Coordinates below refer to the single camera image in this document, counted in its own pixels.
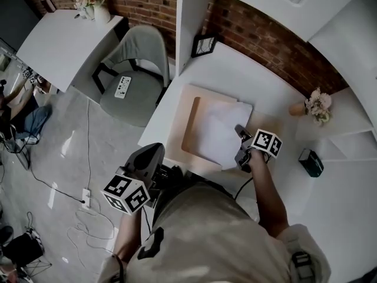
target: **shoe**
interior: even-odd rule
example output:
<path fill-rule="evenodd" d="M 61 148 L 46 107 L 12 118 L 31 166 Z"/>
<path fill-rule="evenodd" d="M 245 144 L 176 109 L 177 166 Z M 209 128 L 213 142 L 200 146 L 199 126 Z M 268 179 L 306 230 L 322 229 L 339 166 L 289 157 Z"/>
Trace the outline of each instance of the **shoe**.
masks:
<path fill-rule="evenodd" d="M 37 144 L 39 140 L 41 139 L 41 135 L 38 133 L 36 137 L 29 136 L 26 139 L 24 139 L 25 144 Z"/>

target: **picture frame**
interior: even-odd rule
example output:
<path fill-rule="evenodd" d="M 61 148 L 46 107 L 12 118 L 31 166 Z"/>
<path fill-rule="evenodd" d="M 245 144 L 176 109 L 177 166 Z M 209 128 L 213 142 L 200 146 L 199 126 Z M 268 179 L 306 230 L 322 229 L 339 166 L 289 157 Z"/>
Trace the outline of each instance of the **picture frame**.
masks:
<path fill-rule="evenodd" d="M 191 57 L 196 58 L 201 55 L 211 54 L 217 42 L 217 34 L 196 35 L 194 37 Z"/>

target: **white table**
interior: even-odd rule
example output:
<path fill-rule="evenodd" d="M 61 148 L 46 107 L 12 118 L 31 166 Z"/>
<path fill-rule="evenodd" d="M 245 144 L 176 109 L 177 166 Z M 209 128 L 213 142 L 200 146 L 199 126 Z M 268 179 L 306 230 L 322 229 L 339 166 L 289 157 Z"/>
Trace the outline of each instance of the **white table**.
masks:
<path fill-rule="evenodd" d="M 113 16 L 105 25 L 74 17 L 77 11 L 47 13 L 17 52 L 24 63 L 65 92 L 74 85 L 91 99 L 101 93 L 91 74 L 119 43 L 113 29 L 123 19 Z"/>
<path fill-rule="evenodd" d="M 254 110 L 284 123 L 282 149 L 269 166 L 275 184 L 281 186 L 283 200 L 288 205 L 288 201 L 292 203 L 288 208 L 300 209 L 312 180 L 297 161 L 302 147 L 295 142 L 297 119 L 289 116 L 288 106 L 303 101 L 304 96 L 264 66 L 218 42 L 212 54 L 192 59 L 173 80 L 145 128 L 140 146 L 156 142 L 166 145 L 182 86 L 187 83 L 249 103 Z M 244 183 L 244 179 L 225 172 L 193 172 L 233 191 Z"/>

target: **gray chair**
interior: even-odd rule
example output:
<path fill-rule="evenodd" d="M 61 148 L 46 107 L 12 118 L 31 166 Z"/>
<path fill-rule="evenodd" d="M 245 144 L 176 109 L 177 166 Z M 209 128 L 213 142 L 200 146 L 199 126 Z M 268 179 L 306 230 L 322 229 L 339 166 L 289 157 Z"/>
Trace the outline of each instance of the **gray chair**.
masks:
<path fill-rule="evenodd" d="M 135 59 L 154 63 L 161 71 L 163 85 L 156 79 L 158 75 L 152 76 L 146 70 L 124 71 L 119 74 L 113 70 L 116 64 L 125 60 L 129 60 L 133 69 L 137 69 Z M 101 70 L 115 76 L 101 97 L 102 109 L 128 124 L 145 127 L 170 83 L 165 43 L 158 29 L 148 25 L 131 28 L 119 45 L 102 60 L 94 73 L 93 78 L 99 88 L 98 73 Z M 122 76 L 131 77 L 131 83 L 123 99 L 114 97 Z"/>

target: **person sitting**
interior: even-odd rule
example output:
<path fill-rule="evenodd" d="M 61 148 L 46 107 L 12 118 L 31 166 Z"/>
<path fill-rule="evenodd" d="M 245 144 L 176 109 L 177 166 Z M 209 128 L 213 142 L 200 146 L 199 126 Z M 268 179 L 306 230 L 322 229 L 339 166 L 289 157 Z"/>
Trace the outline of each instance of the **person sitting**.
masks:
<path fill-rule="evenodd" d="M 16 129 L 17 140 L 23 140 L 27 144 L 36 144 L 40 140 L 43 125 L 51 115 L 51 106 L 38 107 L 34 98 L 34 104 L 31 102 L 35 84 L 32 84 L 31 88 L 24 93 L 17 105 L 13 107 L 8 105 L 20 93 L 26 81 L 27 78 L 24 78 L 8 96 L 4 96 L 6 81 L 0 81 L 0 130 L 8 139 L 11 137 L 9 125 L 12 124 Z"/>

